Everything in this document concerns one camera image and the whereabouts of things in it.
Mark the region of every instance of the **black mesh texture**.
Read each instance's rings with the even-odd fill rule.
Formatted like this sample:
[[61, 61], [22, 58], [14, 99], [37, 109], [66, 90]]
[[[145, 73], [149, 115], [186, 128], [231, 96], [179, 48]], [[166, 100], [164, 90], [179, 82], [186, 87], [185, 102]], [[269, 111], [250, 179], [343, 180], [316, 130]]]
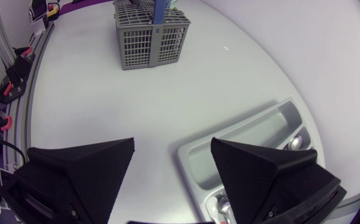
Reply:
[[213, 139], [211, 151], [237, 223], [252, 223], [278, 174], [315, 162], [315, 151], [280, 151]]
[[94, 223], [107, 223], [133, 152], [133, 139], [124, 139], [58, 150], [30, 148], [28, 156], [66, 174]]

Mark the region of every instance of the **white table surface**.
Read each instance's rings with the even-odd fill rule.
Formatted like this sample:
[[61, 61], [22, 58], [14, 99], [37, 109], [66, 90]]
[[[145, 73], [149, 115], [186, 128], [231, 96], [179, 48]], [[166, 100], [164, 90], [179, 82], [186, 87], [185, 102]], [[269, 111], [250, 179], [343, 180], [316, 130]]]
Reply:
[[203, 2], [182, 0], [177, 7], [192, 21], [178, 63], [123, 71], [112, 2], [61, 16], [42, 59], [32, 105], [33, 147], [135, 138], [112, 224], [199, 221], [177, 149], [288, 97], [324, 164], [313, 118], [277, 64]]

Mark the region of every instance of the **gray plastic tray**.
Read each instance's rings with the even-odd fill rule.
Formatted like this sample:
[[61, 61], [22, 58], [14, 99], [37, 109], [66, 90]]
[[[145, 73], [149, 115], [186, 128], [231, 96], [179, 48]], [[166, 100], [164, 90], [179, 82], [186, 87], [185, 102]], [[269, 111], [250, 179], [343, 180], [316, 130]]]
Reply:
[[211, 154], [213, 137], [256, 146], [284, 149], [295, 135], [303, 139], [300, 150], [314, 147], [295, 104], [288, 98], [228, 128], [181, 146], [178, 159], [192, 197], [203, 221], [211, 221], [206, 210], [210, 196], [218, 198], [225, 190]]

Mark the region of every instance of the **purple cable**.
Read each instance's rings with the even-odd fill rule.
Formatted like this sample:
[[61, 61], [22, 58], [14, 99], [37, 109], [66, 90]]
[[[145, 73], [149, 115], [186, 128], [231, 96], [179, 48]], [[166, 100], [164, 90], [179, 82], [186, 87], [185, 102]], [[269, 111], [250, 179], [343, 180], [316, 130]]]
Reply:
[[72, 12], [77, 9], [81, 9], [83, 7], [92, 6], [94, 4], [99, 4], [107, 1], [112, 1], [112, 0], [84, 0], [76, 4], [68, 3], [61, 7], [60, 15], [64, 15], [65, 13]]

